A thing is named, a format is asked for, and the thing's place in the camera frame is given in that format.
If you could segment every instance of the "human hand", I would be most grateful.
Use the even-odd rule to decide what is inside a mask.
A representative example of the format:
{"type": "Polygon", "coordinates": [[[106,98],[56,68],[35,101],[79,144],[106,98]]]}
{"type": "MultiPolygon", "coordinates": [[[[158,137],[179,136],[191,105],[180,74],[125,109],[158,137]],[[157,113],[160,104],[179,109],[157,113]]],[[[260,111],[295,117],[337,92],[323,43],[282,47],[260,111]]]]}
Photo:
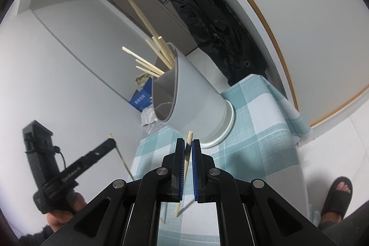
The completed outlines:
{"type": "MultiPolygon", "coordinates": [[[[76,212],[81,211],[87,203],[84,201],[84,198],[81,194],[76,193],[76,197],[73,201],[73,209],[76,212]]],[[[52,212],[46,214],[47,223],[50,225],[51,229],[56,232],[60,227],[62,227],[65,223],[67,223],[70,219],[73,218],[73,214],[71,212],[67,212],[65,210],[54,209],[52,212]]]]}

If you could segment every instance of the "dark pants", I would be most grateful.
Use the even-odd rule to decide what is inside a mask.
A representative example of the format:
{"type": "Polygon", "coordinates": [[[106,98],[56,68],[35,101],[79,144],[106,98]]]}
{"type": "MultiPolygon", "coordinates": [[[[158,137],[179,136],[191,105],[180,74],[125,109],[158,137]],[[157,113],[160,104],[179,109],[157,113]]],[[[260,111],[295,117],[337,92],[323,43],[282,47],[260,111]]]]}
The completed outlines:
{"type": "Polygon", "coordinates": [[[324,222],[319,229],[337,246],[368,246],[369,201],[341,222],[324,222]]]}

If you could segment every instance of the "black sleeve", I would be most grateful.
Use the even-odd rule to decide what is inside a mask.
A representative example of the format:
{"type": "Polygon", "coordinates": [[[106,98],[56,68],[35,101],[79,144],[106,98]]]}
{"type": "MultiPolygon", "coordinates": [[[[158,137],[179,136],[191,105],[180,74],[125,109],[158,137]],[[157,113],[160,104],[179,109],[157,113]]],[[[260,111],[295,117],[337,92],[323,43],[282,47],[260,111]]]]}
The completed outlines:
{"type": "Polygon", "coordinates": [[[44,243],[54,232],[50,226],[45,226],[41,232],[37,234],[28,234],[20,237],[19,241],[22,246],[40,246],[44,243]]]}

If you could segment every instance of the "teal and white plaid cloth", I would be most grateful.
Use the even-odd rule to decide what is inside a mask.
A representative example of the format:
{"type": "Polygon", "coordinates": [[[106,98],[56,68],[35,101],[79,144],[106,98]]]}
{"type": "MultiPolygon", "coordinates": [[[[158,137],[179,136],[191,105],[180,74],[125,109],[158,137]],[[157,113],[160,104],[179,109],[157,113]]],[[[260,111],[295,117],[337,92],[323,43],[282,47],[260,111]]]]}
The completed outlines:
{"type": "MultiPolygon", "coordinates": [[[[265,180],[303,215],[309,217],[306,185],[295,144],[310,127],[293,105],[259,75],[249,75],[222,93],[235,109],[235,124],[219,145],[203,149],[218,168],[234,178],[265,180]]],[[[143,139],[132,165],[135,179],[161,166],[163,157],[175,150],[181,137],[169,127],[143,139]]],[[[175,203],[163,203],[159,246],[220,245],[214,203],[194,202],[192,163],[189,164],[180,215],[175,203]]]]}

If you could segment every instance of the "toe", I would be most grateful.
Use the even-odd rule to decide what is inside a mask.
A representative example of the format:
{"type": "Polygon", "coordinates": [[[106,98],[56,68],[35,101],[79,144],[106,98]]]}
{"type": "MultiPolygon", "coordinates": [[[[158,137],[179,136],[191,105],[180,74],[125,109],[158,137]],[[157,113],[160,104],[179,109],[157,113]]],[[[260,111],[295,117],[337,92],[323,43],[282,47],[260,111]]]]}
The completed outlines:
{"type": "Polygon", "coordinates": [[[344,182],[340,182],[340,183],[338,184],[338,186],[337,186],[336,190],[342,191],[342,190],[343,190],[343,188],[344,188],[344,186],[345,186],[345,183],[344,183],[344,182]]]}

